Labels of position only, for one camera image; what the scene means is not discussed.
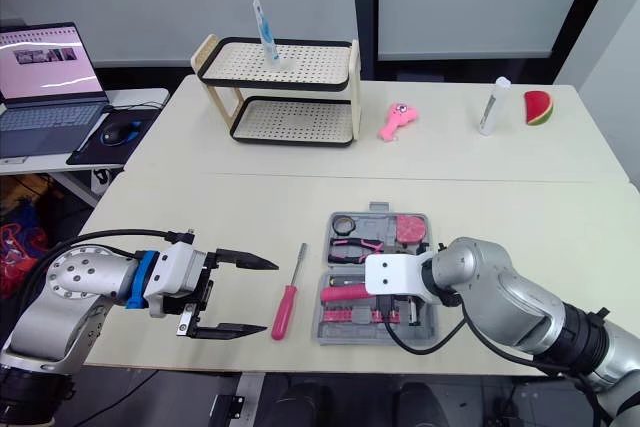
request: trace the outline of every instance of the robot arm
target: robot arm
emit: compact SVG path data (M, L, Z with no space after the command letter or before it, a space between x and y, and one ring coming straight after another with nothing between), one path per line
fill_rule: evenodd
M365 282L370 294L463 302L486 337L585 376L615 425L640 425L640 340L605 309L587 314L520 276L500 245L459 238L435 255L371 255Z
M266 327L223 323L198 326L213 287L218 262L275 270L245 252L195 250L184 234L168 249L119 255L108 247L83 245L58 255L46 271L44 288L19 318L0 353L0 425L50 422L72 393L71 374L83 365L113 305L149 308L151 317L181 315L177 335L233 339Z

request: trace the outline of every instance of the toy watermelon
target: toy watermelon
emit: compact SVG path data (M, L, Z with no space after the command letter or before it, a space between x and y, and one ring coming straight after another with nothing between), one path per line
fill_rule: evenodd
M524 93L524 102L527 107L527 124L544 124L553 112L553 99L542 90L530 90Z

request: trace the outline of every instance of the table surface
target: table surface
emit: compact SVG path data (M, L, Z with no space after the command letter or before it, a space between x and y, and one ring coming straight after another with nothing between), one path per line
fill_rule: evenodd
M127 89L127 90L108 90L109 103L114 107L141 104L143 102L158 102L164 104L169 98L167 89ZM97 129L108 114L100 116L89 136ZM54 155L35 155L27 157L24 162L13 163L8 159L0 159L0 175L16 175L16 174L32 174L46 172L70 172L74 170L91 170L91 169L110 169L122 167L122 164L82 164L69 165L67 159L71 152L66 154Z
M308 255L285 340L269 331L232 341L175 335L178 316L151 319L147 311L114 307L88 359L103 365L238 371L327 371L456 374L536 374L503 361L464 328L435 354L415 357L395 346L320 346L312 337L329 216L366 211L388 201L396 212L421 212L435 242L471 236L502 244L515 268L585 310L606 306L610 320L640 335L634 306L640 269L640 195L629 183L487 182L318 178L127 172L109 188L85 225L109 228L194 228L194 246L245 250L280 266L215 271L201 325L238 322L270 326L301 242ZM157 239L118 238L126 249L164 249ZM460 319L438 308L440 333Z
M523 93L540 88L553 96L554 112L547 123L527 126ZM347 148L274 146L234 141L202 85L188 76L125 170L170 165L173 173L628 182L573 87L514 85L494 134L484 137L477 124L491 89L490 84L362 82L360 140ZM398 141L382 142L377 131L389 105L398 101L416 107L420 117L398 131Z

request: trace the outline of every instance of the pink toy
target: pink toy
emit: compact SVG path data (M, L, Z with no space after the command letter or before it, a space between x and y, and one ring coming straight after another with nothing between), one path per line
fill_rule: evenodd
M385 142L393 140L396 129L418 118L418 111L413 107L397 102L389 107L387 125L380 129L378 135Z

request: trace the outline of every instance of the tool kit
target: tool kit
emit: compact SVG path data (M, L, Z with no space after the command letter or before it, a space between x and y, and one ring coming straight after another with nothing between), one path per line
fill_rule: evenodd
M395 345L383 324L377 298L365 289L370 254L416 255L433 249L427 217L394 213L372 202L369 212L335 212L329 219L313 335L323 345ZM389 323L407 344L427 348L437 341L435 309L417 297L396 296Z

